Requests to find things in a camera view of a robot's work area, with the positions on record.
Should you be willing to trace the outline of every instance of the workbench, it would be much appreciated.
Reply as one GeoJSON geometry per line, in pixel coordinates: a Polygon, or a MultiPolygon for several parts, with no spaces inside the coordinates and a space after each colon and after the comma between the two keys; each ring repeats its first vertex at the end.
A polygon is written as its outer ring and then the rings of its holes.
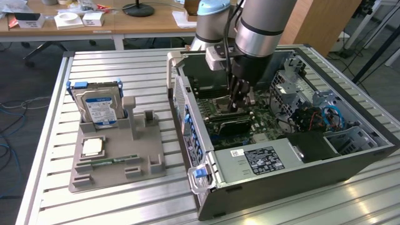
{"type": "MultiPolygon", "coordinates": [[[[94,0],[96,4],[112,8],[123,8],[135,0],[94,0]]],[[[174,0],[160,0],[160,2],[183,7],[174,0]]],[[[66,5],[47,6],[42,0],[30,0],[28,6],[35,13],[56,15],[58,9],[66,9],[66,5]]],[[[8,22],[14,15],[0,19],[0,42],[30,42],[30,41],[71,41],[71,40],[96,40],[112,39],[116,50],[124,50],[123,39],[126,38],[171,38],[192,37],[196,28],[182,29],[176,25],[172,11],[183,11],[176,7],[163,4],[152,4],[155,14],[150,17],[132,17],[122,10],[118,13],[104,15],[104,25],[102,27],[80,27],[74,29],[58,30],[55,20],[47,20],[43,28],[8,28],[8,22]]]]}
{"type": "MultiPolygon", "coordinates": [[[[379,122],[400,138],[400,123],[311,48],[299,47],[354,96],[379,122]]],[[[34,159],[16,224],[400,224],[400,151],[374,163],[346,182],[280,199],[210,221],[198,209],[167,97],[167,53],[183,49],[68,52],[63,58],[34,159]],[[72,194],[68,183],[80,113],[66,82],[124,83],[136,96],[135,114],[155,110],[160,119],[167,176],[72,194]]],[[[310,79],[319,90],[330,88],[310,79]]]]}

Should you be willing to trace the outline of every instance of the motherboard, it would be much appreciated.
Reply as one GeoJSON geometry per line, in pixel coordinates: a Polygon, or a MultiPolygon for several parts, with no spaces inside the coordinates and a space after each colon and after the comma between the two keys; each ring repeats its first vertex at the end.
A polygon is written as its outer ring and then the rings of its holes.
{"type": "Polygon", "coordinates": [[[268,93],[255,91],[256,104],[228,111],[230,97],[198,99],[198,106],[215,150],[276,140],[284,130],[268,106],[268,93]]]}

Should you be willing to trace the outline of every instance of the desk lamp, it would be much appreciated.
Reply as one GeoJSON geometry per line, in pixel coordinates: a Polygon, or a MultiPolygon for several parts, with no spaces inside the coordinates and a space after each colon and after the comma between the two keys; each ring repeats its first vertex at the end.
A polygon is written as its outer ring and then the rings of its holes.
{"type": "Polygon", "coordinates": [[[147,17],[155,14],[155,8],[150,5],[140,4],[139,0],[136,0],[135,4],[128,4],[123,7],[123,11],[127,15],[135,17],[147,17]]]}

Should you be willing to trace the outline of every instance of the hard drive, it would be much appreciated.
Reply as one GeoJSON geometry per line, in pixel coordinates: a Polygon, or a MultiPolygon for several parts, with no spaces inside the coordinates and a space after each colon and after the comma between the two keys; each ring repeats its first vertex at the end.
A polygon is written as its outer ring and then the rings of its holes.
{"type": "Polygon", "coordinates": [[[123,84],[116,82],[67,83],[67,91],[78,105],[82,121],[94,122],[98,129],[114,127],[118,119],[126,118],[122,106],[123,84]]]}

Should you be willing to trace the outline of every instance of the white box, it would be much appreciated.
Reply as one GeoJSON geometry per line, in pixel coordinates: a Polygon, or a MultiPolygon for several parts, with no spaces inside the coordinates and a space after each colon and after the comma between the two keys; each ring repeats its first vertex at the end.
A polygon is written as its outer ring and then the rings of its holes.
{"type": "Polygon", "coordinates": [[[59,30],[84,27],[80,17],[75,13],[60,13],[55,16],[59,30]]]}
{"type": "Polygon", "coordinates": [[[22,28],[42,28],[44,25],[44,15],[40,13],[15,13],[22,28]]]}
{"type": "Polygon", "coordinates": [[[340,33],[335,45],[332,46],[331,52],[339,52],[343,49],[346,42],[350,39],[350,35],[344,32],[340,33]]]}
{"type": "Polygon", "coordinates": [[[87,13],[82,20],[86,26],[100,27],[104,23],[104,15],[103,13],[87,13]]]}

